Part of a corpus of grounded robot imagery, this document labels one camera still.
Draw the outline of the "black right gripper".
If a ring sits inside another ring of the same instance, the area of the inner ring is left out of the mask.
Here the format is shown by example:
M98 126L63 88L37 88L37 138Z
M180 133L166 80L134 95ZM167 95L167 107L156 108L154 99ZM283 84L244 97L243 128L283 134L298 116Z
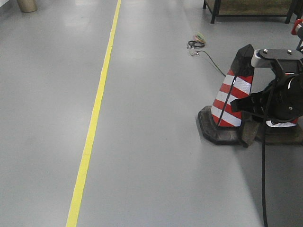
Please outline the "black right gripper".
M303 115L303 75L286 77L281 86L273 83L258 93L231 102L233 112L246 112L275 122L290 122Z

